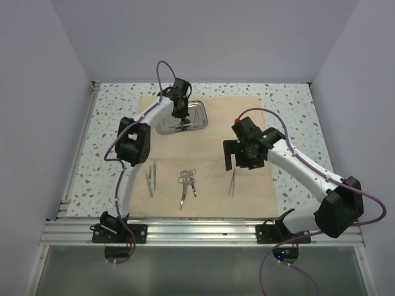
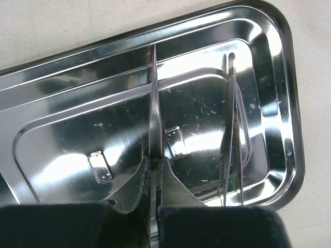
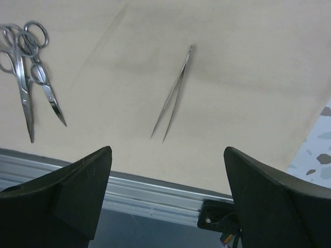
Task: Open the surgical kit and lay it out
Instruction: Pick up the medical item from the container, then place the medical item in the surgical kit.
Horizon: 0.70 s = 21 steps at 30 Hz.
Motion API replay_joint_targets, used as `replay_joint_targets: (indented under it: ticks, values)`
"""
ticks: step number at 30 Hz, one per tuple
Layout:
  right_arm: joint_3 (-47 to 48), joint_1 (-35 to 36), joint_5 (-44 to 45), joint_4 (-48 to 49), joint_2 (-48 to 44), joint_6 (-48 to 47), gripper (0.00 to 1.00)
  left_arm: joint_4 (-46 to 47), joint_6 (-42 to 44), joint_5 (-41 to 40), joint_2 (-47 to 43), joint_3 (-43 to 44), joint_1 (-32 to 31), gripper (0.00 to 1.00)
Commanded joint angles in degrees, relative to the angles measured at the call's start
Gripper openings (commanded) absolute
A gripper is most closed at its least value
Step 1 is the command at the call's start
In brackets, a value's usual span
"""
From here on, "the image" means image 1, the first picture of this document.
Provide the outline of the steel instrument tray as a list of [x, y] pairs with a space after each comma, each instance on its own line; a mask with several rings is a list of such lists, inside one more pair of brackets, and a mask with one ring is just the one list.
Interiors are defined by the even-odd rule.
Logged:
[[[207, 127], [208, 117], [205, 106], [202, 101], [190, 101], [188, 102], [188, 113], [186, 117], [189, 120], [190, 125], [197, 125], [194, 130], [201, 130]], [[180, 125], [181, 119], [174, 118], [171, 115], [167, 115], [163, 118], [156, 126], [156, 131], [161, 135], [179, 133], [184, 131], [170, 131], [168, 128], [175, 125]]]

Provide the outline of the steel forceps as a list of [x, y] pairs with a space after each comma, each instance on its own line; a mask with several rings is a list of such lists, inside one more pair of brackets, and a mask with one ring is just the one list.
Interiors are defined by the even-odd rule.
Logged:
[[228, 189], [228, 196], [234, 197], [234, 192], [235, 192], [235, 169], [232, 170], [230, 186]]

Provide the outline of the steel surgical scissors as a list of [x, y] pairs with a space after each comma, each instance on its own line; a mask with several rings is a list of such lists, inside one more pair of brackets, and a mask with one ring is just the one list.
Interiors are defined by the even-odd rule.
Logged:
[[194, 168], [191, 169], [191, 170], [184, 170], [184, 171], [182, 171], [182, 176], [183, 177], [187, 177], [188, 184], [192, 188], [192, 192], [193, 192], [194, 198], [197, 200], [198, 196], [197, 196], [197, 190], [196, 190], [195, 179], [194, 179], [195, 174], [196, 174], [196, 170]]

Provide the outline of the beige cloth wrap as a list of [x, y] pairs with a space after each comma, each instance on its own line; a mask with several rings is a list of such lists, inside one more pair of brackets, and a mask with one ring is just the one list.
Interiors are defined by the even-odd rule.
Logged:
[[[151, 133], [149, 158], [139, 169], [130, 199], [130, 216], [187, 218], [266, 218], [277, 215], [271, 166], [235, 169], [234, 197], [228, 196], [232, 171], [225, 171], [223, 141], [234, 139], [235, 118], [260, 107], [258, 97], [207, 97], [203, 102], [208, 125], [204, 129], [161, 135]], [[154, 197], [149, 196], [146, 172], [157, 162]], [[197, 200], [191, 186], [180, 210], [183, 170], [196, 170]]]

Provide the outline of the steel needle holder clamp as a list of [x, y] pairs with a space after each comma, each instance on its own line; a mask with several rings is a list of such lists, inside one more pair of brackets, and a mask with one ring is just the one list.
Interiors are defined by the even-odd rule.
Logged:
[[178, 184], [186, 184], [188, 182], [188, 177], [187, 176], [180, 176], [177, 181], [178, 181]]

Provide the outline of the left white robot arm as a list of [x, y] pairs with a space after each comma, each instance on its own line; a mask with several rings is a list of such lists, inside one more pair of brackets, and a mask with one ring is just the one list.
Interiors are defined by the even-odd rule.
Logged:
[[151, 150], [151, 130], [168, 115], [184, 118], [188, 114], [189, 97], [190, 94], [158, 97], [136, 118], [129, 120], [129, 125], [119, 132], [115, 145], [117, 160], [129, 163], [131, 168], [121, 172], [120, 181], [116, 185], [115, 209], [120, 221], [111, 222], [106, 229], [106, 234], [114, 242], [124, 241], [128, 235], [126, 220], [130, 213], [131, 193], [138, 171]]

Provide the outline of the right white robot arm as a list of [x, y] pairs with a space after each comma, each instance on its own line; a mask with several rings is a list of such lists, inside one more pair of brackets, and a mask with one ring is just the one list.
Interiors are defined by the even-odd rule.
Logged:
[[306, 231], [318, 230], [339, 237], [364, 213], [360, 182], [327, 171], [309, 160], [302, 163], [301, 153], [287, 146], [286, 137], [275, 128], [242, 134], [223, 141], [225, 169], [261, 168], [266, 161], [280, 167], [300, 182], [318, 200], [318, 208], [289, 209], [272, 221], [264, 222], [262, 232], [272, 241], [289, 242]]

